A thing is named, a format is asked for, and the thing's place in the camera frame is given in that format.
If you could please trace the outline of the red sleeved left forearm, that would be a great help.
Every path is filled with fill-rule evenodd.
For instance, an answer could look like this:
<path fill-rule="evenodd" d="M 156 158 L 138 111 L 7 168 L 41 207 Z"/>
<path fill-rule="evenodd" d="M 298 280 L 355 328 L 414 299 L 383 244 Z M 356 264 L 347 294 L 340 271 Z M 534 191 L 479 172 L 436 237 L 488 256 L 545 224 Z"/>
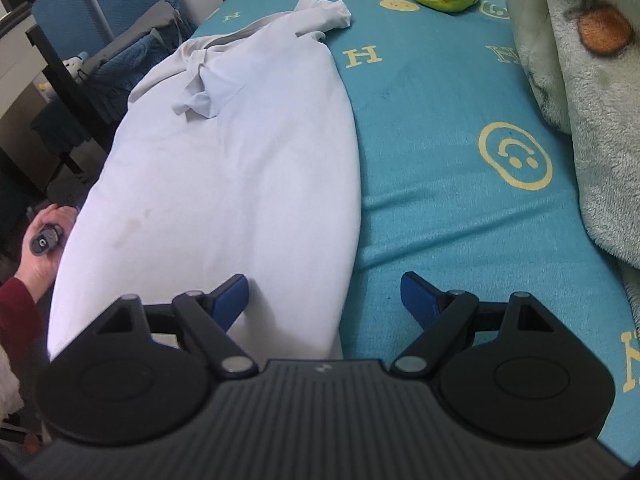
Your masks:
<path fill-rule="evenodd" d="M 0 288 L 1 345 L 12 364 L 42 335 L 42 318 L 32 295 L 17 278 Z"/>

